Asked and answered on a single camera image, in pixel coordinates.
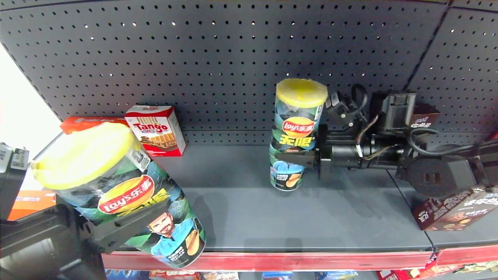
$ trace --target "wire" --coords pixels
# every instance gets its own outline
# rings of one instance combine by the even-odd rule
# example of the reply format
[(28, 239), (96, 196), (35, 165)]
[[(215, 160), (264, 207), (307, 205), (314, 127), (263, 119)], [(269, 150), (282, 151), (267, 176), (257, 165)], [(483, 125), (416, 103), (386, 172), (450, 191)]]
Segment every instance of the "wire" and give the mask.
[(385, 151), (389, 150), (390, 148), (394, 148), (395, 146), (398, 146), (398, 145), (396, 144), (396, 145), (391, 145), (391, 146), (383, 147), (382, 149), (374, 152), (373, 154), (365, 156), (364, 159), (366, 159), (366, 160), (374, 159), (375, 157), (377, 157), (377, 156), (385, 153)]
[(370, 121), (370, 123), (364, 129), (362, 129), (362, 131), (360, 131), (358, 136), (356, 136), (356, 145), (361, 144), (362, 139), (363, 139), (363, 135), (365, 135), (365, 132), (367, 132), (367, 130), (369, 130), (377, 122), (377, 120), (378, 120), (378, 115), (375, 116), (375, 118), (373, 118)]
[(358, 136), (356, 136), (356, 152), (358, 153), (358, 156), (361, 158), (363, 158), (363, 152), (361, 147), (363, 135), (365, 135), (365, 132), (367, 132), (367, 130), (369, 130), (377, 122), (377, 120), (378, 120), (378, 115), (375, 116), (375, 118), (373, 118), (370, 121), (370, 123), (364, 129), (362, 129), (362, 131), (360, 131)]
[(362, 100), (361, 105), (358, 107), (358, 109), (356, 109), (353, 112), (353, 114), (355, 114), (355, 115), (357, 113), (361, 112), (363, 110), (363, 108), (367, 105), (367, 102), (368, 102), (367, 90), (365, 89), (365, 87), (360, 85), (360, 84), (354, 84), (353, 87), (351, 88), (351, 97), (352, 97), (353, 101), (356, 103), (356, 106), (358, 106), (358, 99), (356, 96), (356, 90), (359, 90), (362, 92), (363, 100)]
[(425, 133), (430, 133), (430, 134), (439, 134), (439, 131), (434, 130), (434, 129), (428, 129), (428, 128), (415, 128), (412, 131), (410, 131), (410, 134), (408, 135), (408, 145), (417, 153), (421, 155), (426, 155), (426, 156), (443, 156), (443, 155), (448, 155), (448, 154), (455, 154), (459, 153), (462, 151), (467, 151), (469, 149), (477, 147), (479, 144), (472, 144), (472, 145), (466, 145), (466, 146), (460, 146), (458, 148), (453, 148), (449, 150), (444, 150), (444, 151), (427, 151), (419, 147), (415, 141), (413, 140), (413, 135), (417, 132), (425, 132)]

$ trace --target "white wall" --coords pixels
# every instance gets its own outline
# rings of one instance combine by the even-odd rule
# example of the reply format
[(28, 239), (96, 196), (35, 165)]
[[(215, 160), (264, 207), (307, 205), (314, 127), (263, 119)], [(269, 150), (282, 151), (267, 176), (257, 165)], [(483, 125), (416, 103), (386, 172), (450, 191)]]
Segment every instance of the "white wall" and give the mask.
[[(26, 147), (29, 159), (59, 132), (60, 121), (31, 86), (3, 47), (0, 47), (0, 142)], [(41, 187), (26, 174), (22, 189)]]

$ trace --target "yellow plastic lid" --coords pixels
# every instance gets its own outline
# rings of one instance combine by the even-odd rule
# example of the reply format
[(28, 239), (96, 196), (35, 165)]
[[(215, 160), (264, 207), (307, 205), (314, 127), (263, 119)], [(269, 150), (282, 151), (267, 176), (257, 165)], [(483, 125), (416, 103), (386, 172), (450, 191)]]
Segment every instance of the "yellow plastic lid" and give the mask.
[(313, 108), (322, 105), (328, 96), (327, 87), (306, 79), (285, 79), (277, 84), (277, 97), (294, 107)]
[(35, 179), (46, 188), (77, 187), (115, 166), (133, 143), (133, 132), (127, 126), (102, 123), (61, 137), (31, 163), (31, 169)]

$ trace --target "lay's logo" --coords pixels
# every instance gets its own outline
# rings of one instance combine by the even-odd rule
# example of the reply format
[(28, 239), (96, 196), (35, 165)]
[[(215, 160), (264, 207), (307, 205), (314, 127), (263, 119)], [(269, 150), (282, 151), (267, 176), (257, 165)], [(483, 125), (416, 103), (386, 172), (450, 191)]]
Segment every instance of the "lay's logo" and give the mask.
[(291, 137), (303, 138), (313, 132), (314, 121), (303, 117), (291, 117), (283, 122), (282, 130)]
[(154, 193), (154, 180), (142, 175), (115, 186), (99, 200), (99, 210), (106, 214), (130, 211), (144, 204)]

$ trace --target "blue shirt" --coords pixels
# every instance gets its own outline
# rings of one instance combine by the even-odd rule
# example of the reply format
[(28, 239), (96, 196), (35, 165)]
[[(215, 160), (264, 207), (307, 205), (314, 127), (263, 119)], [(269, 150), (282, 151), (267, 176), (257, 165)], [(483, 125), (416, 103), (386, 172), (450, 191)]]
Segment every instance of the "blue shirt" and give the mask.
[(171, 238), (161, 236), (161, 239), (152, 246), (150, 251), (153, 256), (160, 256), (162, 262), (170, 262), (167, 258), (181, 246), (185, 238), (187, 238), (190, 230), (194, 227), (193, 219), (186, 219), (181, 224), (175, 224), (175, 229), (171, 233)]

